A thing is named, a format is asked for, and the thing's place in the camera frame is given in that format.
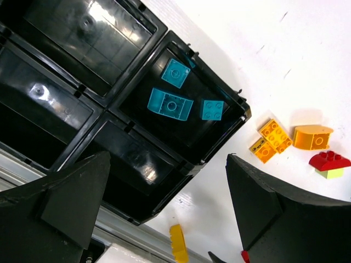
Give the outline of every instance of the white surface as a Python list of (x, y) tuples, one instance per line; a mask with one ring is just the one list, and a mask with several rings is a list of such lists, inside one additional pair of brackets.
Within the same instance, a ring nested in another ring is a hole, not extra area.
[(228, 153), (308, 191), (350, 200), (351, 169), (326, 180), (308, 165), (316, 152), (290, 147), (263, 165), (248, 150), (259, 138), (257, 128), (275, 116), (290, 133), (302, 124), (333, 128), (331, 149), (351, 157), (350, 1), (143, 2), (231, 87), (242, 88), (252, 109), (249, 122), (149, 226), (168, 235), (180, 223), (193, 251), (242, 262), (225, 174)]

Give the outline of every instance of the bin compartment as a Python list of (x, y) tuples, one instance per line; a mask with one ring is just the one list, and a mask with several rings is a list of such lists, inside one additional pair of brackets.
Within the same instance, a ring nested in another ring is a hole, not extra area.
[(207, 163), (251, 113), (245, 99), (189, 54), (194, 52), (168, 33), (110, 111), (135, 123), (133, 129), (152, 143), (199, 165)]
[(92, 104), (10, 44), (0, 50), (0, 86), (1, 145), (46, 169), (97, 119)]
[(136, 0), (19, 1), (21, 7), (8, 17), (14, 5), (4, 0), (0, 21), (77, 78), (104, 106), (167, 31)]
[(67, 160), (70, 165), (99, 151), (111, 154), (104, 193), (106, 207), (139, 225), (154, 217), (195, 175), (184, 175), (177, 163), (106, 113)]

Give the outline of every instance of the yellow lego brick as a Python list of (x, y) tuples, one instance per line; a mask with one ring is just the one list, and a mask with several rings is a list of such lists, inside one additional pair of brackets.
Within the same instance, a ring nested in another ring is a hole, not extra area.
[(281, 145), (277, 147), (278, 153), (282, 153), (287, 149), (290, 145), (292, 145), (292, 140), (290, 138), (287, 138)]
[(250, 148), (250, 151), (253, 152), (263, 163), (266, 163), (276, 154), (276, 149), (273, 148), (265, 138), (260, 138), (256, 141)]
[(263, 126), (259, 133), (278, 153), (284, 152), (286, 148), (292, 145), (292, 140), (274, 119)]
[(333, 129), (321, 125), (295, 127), (293, 145), (303, 150), (325, 150)]
[(172, 226), (169, 233), (171, 234), (171, 246), (175, 261), (178, 263), (189, 262), (188, 251), (186, 251), (185, 239), (181, 226)]
[(333, 178), (342, 177), (344, 174), (344, 168), (333, 169), (329, 171), (320, 171), (316, 169), (316, 172), (327, 179), (333, 179)]

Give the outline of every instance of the red lego brick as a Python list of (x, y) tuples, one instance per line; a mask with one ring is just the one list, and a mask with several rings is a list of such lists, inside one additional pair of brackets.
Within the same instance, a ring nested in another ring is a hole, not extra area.
[(248, 252), (246, 250), (243, 250), (241, 252), (241, 256), (242, 256), (243, 260), (245, 261), (245, 263), (250, 263), (250, 259), (248, 257)]
[(333, 151), (321, 152), (309, 160), (309, 164), (319, 171), (329, 171), (351, 166), (349, 159), (334, 153)]

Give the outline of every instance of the cyan 2x2 lego brick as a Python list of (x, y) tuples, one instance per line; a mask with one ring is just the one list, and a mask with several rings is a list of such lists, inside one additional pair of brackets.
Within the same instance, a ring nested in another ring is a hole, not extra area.
[(222, 119), (224, 101), (204, 100), (201, 104), (200, 117), (204, 121), (220, 121)]
[(148, 109), (154, 113), (177, 119), (188, 120), (193, 101), (153, 88)]
[(171, 59), (161, 78), (180, 89), (189, 73), (190, 69), (188, 67), (175, 59)]

